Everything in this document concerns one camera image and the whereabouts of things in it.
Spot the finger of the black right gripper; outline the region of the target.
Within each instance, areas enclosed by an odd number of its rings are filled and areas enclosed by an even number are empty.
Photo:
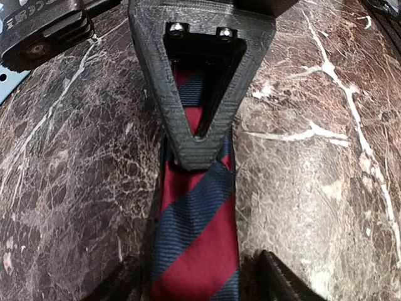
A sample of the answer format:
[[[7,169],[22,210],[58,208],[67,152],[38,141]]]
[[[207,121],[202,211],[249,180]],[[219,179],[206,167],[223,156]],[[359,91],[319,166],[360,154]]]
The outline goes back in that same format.
[[[276,32],[276,18],[234,1],[130,1],[135,51],[176,163],[208,169]],[[200,124],[190,129],[179,75],[204,77]]]

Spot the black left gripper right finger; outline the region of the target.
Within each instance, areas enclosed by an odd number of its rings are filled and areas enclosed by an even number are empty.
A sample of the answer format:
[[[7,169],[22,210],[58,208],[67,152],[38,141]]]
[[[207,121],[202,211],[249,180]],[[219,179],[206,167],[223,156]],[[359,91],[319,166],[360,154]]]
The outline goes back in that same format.
[[[258,300],[325,301],[272,251],[263,250],[256,263]]]

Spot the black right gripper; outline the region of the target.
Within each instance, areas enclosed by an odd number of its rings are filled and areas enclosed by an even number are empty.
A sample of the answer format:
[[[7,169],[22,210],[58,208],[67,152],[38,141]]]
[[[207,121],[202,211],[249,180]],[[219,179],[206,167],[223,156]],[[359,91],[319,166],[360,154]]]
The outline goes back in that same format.
[[[297,2],[298,0],[235,0],[234,5],[244,11],[277,18]]]

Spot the red navy striped tie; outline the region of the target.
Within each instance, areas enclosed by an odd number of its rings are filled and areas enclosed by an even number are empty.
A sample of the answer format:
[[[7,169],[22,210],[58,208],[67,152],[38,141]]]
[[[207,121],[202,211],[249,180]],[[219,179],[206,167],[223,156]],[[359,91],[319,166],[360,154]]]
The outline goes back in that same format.
[[[164,142],[152,300],[238,300],[239,250],[232,133],[205,171],[185,171]]]

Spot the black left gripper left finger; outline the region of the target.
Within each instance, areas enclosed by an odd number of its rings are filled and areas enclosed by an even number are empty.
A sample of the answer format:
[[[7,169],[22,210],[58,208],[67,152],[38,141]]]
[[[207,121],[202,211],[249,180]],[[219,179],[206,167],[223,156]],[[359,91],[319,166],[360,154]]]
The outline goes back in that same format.
[[[141,300],[141,261],[127,256],[92,293],[82,301]]]

